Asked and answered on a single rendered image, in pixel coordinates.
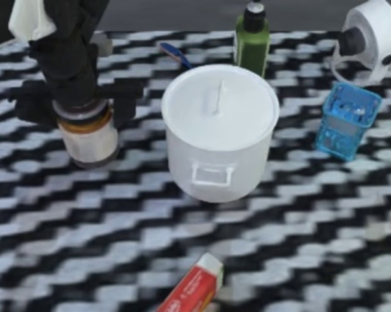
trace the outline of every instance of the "bottle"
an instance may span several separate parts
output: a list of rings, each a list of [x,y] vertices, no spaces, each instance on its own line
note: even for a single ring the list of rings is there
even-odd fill
[[[263,78],[269,45],[270,34],[265,6],[260,0],[252,0],[237,20],[234,34],[234,64]]]

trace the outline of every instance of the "table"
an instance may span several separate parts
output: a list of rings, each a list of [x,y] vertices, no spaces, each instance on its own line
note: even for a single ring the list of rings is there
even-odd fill
[[[139,78],[145,96],[119,159],[89,172],[57,130],[15,119],[5,90],[41,75],[23,45],[0,49],[0,311],[154,311],[205,251],[227,272],[215,311],[391,311],[391,69],[371,87],[385,99],[377,121],[344,163],[313,146],[336,34],[274,33],[267,79],[281,119],[266,173],[248,197],[214,205],[168,173],[160,99],[184,69],[155,44],[196,66],[229,63],[231,32],[109,35],[99,80]]]

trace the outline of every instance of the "gray background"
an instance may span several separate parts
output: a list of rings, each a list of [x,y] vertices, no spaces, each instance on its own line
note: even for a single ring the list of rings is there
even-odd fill
[[[224,31],[248,0],[111,0],[105,31]],[[272,31],[337,31],[365,0],[264,0]]]

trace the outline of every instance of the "blue plastic container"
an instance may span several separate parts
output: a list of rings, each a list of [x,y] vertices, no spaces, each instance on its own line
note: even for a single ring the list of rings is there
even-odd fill
[[[366,130],[376,119],[382,98],[347,83],[337,83],[323,105],[316,148],[352,161]]]

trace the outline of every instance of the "toothpaste box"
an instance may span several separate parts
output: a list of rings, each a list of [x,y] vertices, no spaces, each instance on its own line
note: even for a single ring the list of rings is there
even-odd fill
[[[204,312],[223,285],[223,263],[205,253],[157,312]]]

